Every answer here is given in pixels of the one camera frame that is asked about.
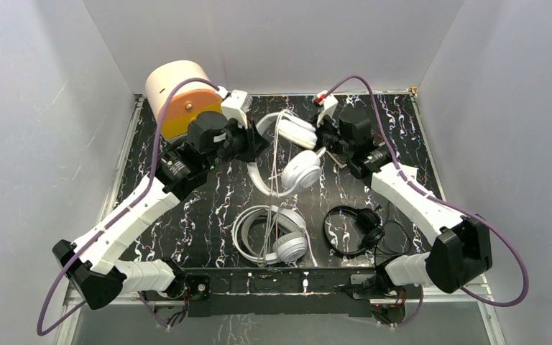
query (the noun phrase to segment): black bracket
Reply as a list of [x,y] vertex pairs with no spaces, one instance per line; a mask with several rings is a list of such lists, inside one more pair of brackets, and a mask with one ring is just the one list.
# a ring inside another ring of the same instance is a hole
[[445,293],[453,293],[490,268],[489,229],[470,218],[439,235],[426,259],[428,276]]

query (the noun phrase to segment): white bracket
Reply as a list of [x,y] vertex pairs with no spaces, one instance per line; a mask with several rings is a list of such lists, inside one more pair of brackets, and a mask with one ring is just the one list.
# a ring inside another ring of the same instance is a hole
[[[122,201],[96,227],[74,241],[77,245],[75,251],[77,252],[85,243],[90,241],[97,231],[104,230],[105,225],[122,210],[129,208],[130,203],[136,200],[148,184],[149,177],[144,176],[141,183],[126,200]],[[137,205],[129,208],[128,213],[123,215],[111,228],[107,229],[95,244],[92,244],[79,256],[81,262],[90,262],[93,272],[103,275],[109,273],[117,259],[121,256],[121,253],[143,231],[166,211],[179,204],[180,201],[177,197],[172,193],[164,193],[162,191],[163,188],[164,185],[158,179],[154,179],[149,193]]]

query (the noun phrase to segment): floor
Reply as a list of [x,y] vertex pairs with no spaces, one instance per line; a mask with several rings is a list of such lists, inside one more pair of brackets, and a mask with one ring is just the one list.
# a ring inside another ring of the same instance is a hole
[[[339,107],[335,120],[342,111],[351,108],[364,108],[367,116],[374,120],[376,140],[377,121],[371,110],[368,95],[338,96]],[[418,179],[427,189],[439,195],[439,188],[433,167],[428,157],[424,139],[415,115],[410,94],[382,94],[377,97],[382,123],[387,126],[387,133],[398,152],[398,159],[406,165],[419,169]],[[316,113],[311,103],[311,96],[257,96],[248,112],[249,118],[260,119],[263,115],[281,109],[291,109],[302,119],[309,119]],[[268,135],[273,135],[273,127]],[[117,200],[128,196],[143,175],[149,169],[148,158],[155,121],[148,102],[145,101],[139,117],[134,138],[119,188]],[[282,169],[290,157],[300,150],[287,142],[280,145],[277,161]],[[271,152],[264,153],[258,160],[259,168],[265,177],[269,175],[267,166],[271,162]],[[387,200],[356,180],[346,168],[339,166],[329,157],[322,160],[323,174],[319,183],[311,190],[292,195],[284,201],[288,208],[300,213],[308,224],[311,245],[320,267],[371,267],[374,263],[372,254],[366,253],[357,258],[337,257],[325,242],[322,233],[324,214],[334,206],[349,205],[357,208],[378,205],[384,210],[388,207],[390,219],[400,221],[406,232],[413,239],[412,252],[424,252],[427,244],[408,219]],[[146,231],[124,253],[122,259],[147,261],[160,257],[171,257],[182,267],[256,267],[255,264],[241,258],[233,250],[230,227],[236,215],[252,205],[267,202],[265,195],[256,191],[247,175],[242,162],[231,162],[216,170],[209,182],[184,200],[183,207],[177,207],[162,216],[150,231]],[[354,229],[350,218],[335,218],[332,221],[332,232],[338,237],[338,248],[346,251],[356,249],[360,242],[359,232]],[[395,226],[386,228],[385,241],[390,248],[401,250],[406,244],[406,237]],[[262,237],[256,238],[262,243]],[[298,260],[299,267],[312,267],[309,255]]]
[[477,303],[426,303],[410,324],[391,331],[345,315],[227,315],[187,318],[166,332],[142,305],[83,309],[74,345],[94,344],[490,344]]

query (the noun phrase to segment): wire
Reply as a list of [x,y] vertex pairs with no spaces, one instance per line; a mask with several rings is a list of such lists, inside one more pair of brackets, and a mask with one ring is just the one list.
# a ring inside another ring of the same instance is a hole
[[498,237],[500,239],[500,241],[502,241],[503,244],[505,244],[505,246],[507,246],[507,248],[511,251],[511,254],[513,254],[513,257],[515,258],[515,260],[519,264],[520,270],[522,271],[522,279],[523,279],[522,290],[521,290],[519,296],[517,296],[515,299],[507,301],[507,302],[496,302],[496,301],[493,301],[493,300],[488,300],[486,298],[483,298],[479,295],[476,295],[476,294],[472,293],[471,291],[469,291],[465,287],[463,287],[461,290],[463,290],[467,295],[475,298],[479,302],[483,302],[483,303],[486,303],[488,305],[493,305],[495,307],[512,307],[514,305],[517,305],[517,304],[521,303],[526,298],[526,296],[528,295],[528,290],[530,289],[530,278],[528,277],[528,268],[525,266],[525,263],[524,263],[524,261],[521,257],[521,254],[513,246],[513,244],[511,242],[509,242],[509,240],[506,239],[505,236],[496,228],[496,226],[488,223],[483,218],[472,214],[470,211],[467,211],[467,210],[465,210],[461,207],[458,207],[458,206],[456,206],[452,203],[448,203],[447,201],[437,199],[432,195],[428,195],[427,193],[425,193],[422,189],[420,189],[415,184],[414,180],[410,180],[407,177],[407,175],[401,170],[401,166],[400,166],[400,164],[399,164],[399,162],[397,161],[397,158],[396,158],[397,155],[396,155],[395,149],[392,147],[392,144],[390,143],[390,141],[388,140],[388,137],[386,136],[386,132],[384,131],[384,126],[382,125],[382,120],[380,119],[380,113],[377,110],[377,104],[375,102],[375,95],[373,94],[373,90],[371,89],[371,86],[369,86],[369,83],[365,79],[363,79],[363,77],[360,77],[358,75],[349,75],[349,76],[345,77],[344,79],[340,80],[333,88],[331,88],[324,95],[322,95],[322,98],[325,98],[325,97],[329,96],[330,94],[332,94],[341,84],[347,82],[350,79],[358,79],[359,81],[361,81],[361,83],[363,83],[363,85],[365,85],[365,88],[367,88],[367,92],[369,92],[369,95],[371,96],[371,102],[372,102],[372,106],[373,106],[375,116],[376,116],[376,119],[377,119],[379,132],[382,135],[382,138],[384,139],[384,142],[386,143],[386,147],[388,148],[388,152],[390,153],[390,156],[392,158],[393,165],[395,166],[395,168],[397,170],[399,170],[398,175],[416,193],[419,193],[421,196],[426,197],[428,200],[433,201],[434,203],[438,203],[439,205],[449,207],[449,208],[451,208],[455,211],[458,211],[458,212],[464,214],[465,216],[478,221],[481,225],[486,226],[490,231],[492,231],[492,233],[494,235],[496,235],[496,237]]
[[418,314],[420,313],[420,308],[422,308],[422,302],[424,302],[424,289],[422,288],[422,285],[420,285],[420,299],[418,300],[418,306],[415,307],[415,310],[413,311],[413,314],[411,314],[409,319],[404,320],[402,323],[399,323],[396,326],[397,327],[405,326],[408,323],[410,323],[411,321],[413,321],[413,319],[416,316],[418,316]]
[[391,325],[394,323],[386,315],[380,314],[376,310],[372,310],[372,313],[373,313],[373,316],[375,316],[375,318],[378,318],[379,319],[378,321],[381,323],[386,323],[387,325]]
[[[151,154],[151,169],[149,170],[149,183],[147,184],[147,187],[142,191],[142,193],[139,194],[139,196],[134,199],[130,204],[129,207],[123,208],[115,217],[112,218],[104,227],[103,230],[99,230],[96,232],[96,235],[92,236],[92,238],[86,242],[63,266],[63,268],[60,270],[58,275],[56,276],[56,279],[54,280],[54,283],[52,283],[52,286],[47,291],[47,295],[45,296],[45,300],[43,301],[43,305],[41,307],[41,311],[39,312],[39,319],[37,320],[37,335],[38,336],[44,336],[48,334],[49,332],[53,331],[56,327],[58,327],[64,320],[69,318],[74,312],[76,312],[79,308],[81,308],[83,305],[86,304],[85,301],[79,303],[76,305],[71,311],[66,313],[62,318],[59,318],[54,324],[52,324],[47,329],[43,329],[43,322],[45,320],[45,314],[47,313],[47,307],[50,305],[50,301],[52,300],[52,297],[54,295],[54,292],[56,291],[56,287],[58,286],[58,283],[64,278],[66,275],[66,272],[70,269],[70,267],[73,265],[73,263],[81,256],[92,244],[100,238],[104,234],[106,230],[111,228],[113,224],[115,224],[119,219],[121,219],[126,213],[129,212],[130,208],[133,208],[135,205],[137,205],[150,191],[152,185],[153,185],[153,179],[155,177],[155,171],[157,170],[157,154],[160,149],[160,139],[161,139],[161,133],[162,133],[162,127],[164,125],[164,120],[166,118],[168,106],[170,105],[171,100],[173,99],[173,96],[185,85],[189,83],[205,83],[206,85],[214,88],[215,90],[218,90],[219,87],[210,82],[209,80],[202,79],[202,78],[189,78],[185,79],[182,82],[180,82],[176,87],[170,92],[168,97],[166,98],[166,102],[164,103],[164,106],[162,108],[161,115],[158,116],[157,119],[157,126],[155,128],[155,136],[153,138],[153,150]],[[146,300],[144,300],[143,296],[139,293],[139,297],[141,301],[149,308],[149,311],[153,315],[153,317],[156,319],[158,323],[162,322],[165,323],[164,320],[162,320],[149,306]]]
[[382,228],[385,230],[386,229],[386,225],[388,224],[395,224],[398,226],[398,228],[401,230],[401,232],[403,233],[403,235],[405,235],[405,238],[407,239],[406,243],[407,244],[407,249],[405,248],[405,245],[403,247],[403,251],[401,253],[399,252],[396,252],[395,250],[392,250],[390,247],[388,247],[388,245],[386,244],[386,236],[384,236],[384,238],[382,238],[382,241],[380,243],[382,243],[382,245],[384,246],[384,248],[386,250],[388,250],[388,252],[383,252],[379,247],[377,248],[377,250],[379,250],[380,252],[388,255],[405,255],[407,254],[410,250],[411,250],[411,244],[412,244],[412,239],[411,239],[411,236],[408,235],[408,233],[405,231],[405,228],[403,227],[403,225],[401,223],[399,223],[398,221],[395,221],[395,220],[390,220],[390,221],[386,221],[384,223],[384,225],[382,225]]

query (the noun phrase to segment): black headphones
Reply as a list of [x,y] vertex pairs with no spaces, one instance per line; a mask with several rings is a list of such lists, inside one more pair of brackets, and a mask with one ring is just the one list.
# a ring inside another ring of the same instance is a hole
[[[365,233],[365,236],[363,236],[363,239],[359,244],[359,248],[353,252],[344,252],[340,249],[337,249],[336,246],[334,246],[334,244],[331,243],[331,240],[329,239],[329,234],[327,232],[326,226],[327,219],[330,215],[340,212],[353,216],[356,220],[356,223],[361,228],[361,231]],[[378,242],[380,242],[380,239],[384,237],[384,229],[380,225],[380,217],[375,211],[370,208],[354,208],[351,206],[336,206],[329,210],[329,212],[327,212],[327,214],[325,215],[325,219],[323,220],[323,233],[325,234],[325,239],[329,246],[336,253],[339,253],[340,255],[346,255],[347,257],[357,256],[367,250],[370,250],[371,248],[377,246]]]

